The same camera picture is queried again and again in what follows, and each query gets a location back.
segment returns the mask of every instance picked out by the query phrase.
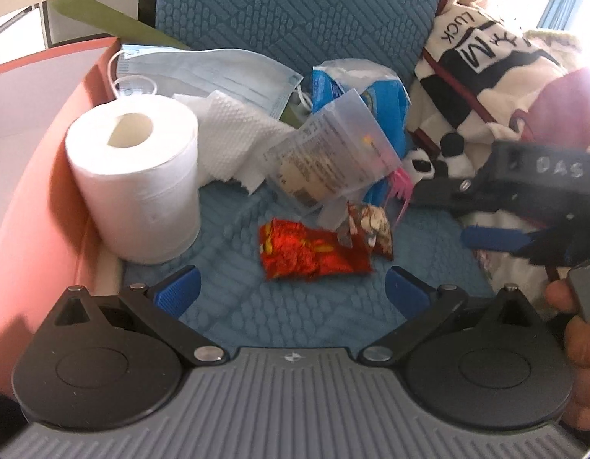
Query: toilet paper roll hole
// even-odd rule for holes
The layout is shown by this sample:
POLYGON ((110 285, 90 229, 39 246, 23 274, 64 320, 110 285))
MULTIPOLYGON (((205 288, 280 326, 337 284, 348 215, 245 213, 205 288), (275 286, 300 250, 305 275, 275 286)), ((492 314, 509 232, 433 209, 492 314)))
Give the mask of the toilet paper roll hole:
POLYGON ((119 117, 107 144, 114 148, 131 148, 145 142, 152 134, 153 124, 144 114, 130 113, 119 117))

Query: crumpled white tissue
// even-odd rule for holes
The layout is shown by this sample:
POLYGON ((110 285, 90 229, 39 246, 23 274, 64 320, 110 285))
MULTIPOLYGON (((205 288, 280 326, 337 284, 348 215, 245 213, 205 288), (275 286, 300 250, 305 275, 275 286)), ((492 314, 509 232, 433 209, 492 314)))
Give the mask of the crumpled white tissue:
POLYGON ((175 94, 197 116, 198 184, 237 179, 253 193, 263 181, 257 157, 294 129, 221 91, 207 98, 175 94))

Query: human hand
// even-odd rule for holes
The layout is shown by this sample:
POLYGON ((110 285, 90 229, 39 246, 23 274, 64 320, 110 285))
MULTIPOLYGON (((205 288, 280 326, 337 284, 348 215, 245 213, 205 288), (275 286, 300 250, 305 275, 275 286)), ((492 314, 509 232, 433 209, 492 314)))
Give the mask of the human hand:
MULTIPOLYGON (((546 300, 564 313, 577 313, 577 299, 565 281, 546 288, 546 300)), ((565 329, 565 352, 575 366, 575 385, 563 421, 578 430, 590 430, 590 325, 579 316, 565 329)))

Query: blue chair backrest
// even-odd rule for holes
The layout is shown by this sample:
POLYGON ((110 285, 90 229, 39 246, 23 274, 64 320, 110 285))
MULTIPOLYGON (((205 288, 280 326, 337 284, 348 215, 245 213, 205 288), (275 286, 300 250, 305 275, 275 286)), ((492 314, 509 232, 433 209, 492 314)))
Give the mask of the blue chair backrest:
POLYGON ((244 48, 303 75, 355 57, 409 84, 438 0, 157 0, 156 27, 193 49, 244 48))

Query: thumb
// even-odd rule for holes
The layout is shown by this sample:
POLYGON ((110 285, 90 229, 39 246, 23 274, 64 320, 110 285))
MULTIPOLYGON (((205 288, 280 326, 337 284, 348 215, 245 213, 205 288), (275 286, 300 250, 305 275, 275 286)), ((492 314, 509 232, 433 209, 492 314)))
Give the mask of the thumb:
POLYGON ((550 283, 545 296, 548 304, 560 312, 575 314, 579 309, 577 298, 565 280, 550 283))

